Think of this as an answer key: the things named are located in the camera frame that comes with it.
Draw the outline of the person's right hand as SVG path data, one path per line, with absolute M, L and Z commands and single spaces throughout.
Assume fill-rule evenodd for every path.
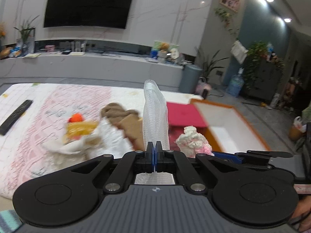
M 297 208 L 291 218 L 293 224 L 295 225 L 299 224 L 298 227 L 299 232 L 310 231 L 311 226 L 310 209 L 311 209 L 311 196 L 305 196 L 298 202 Z

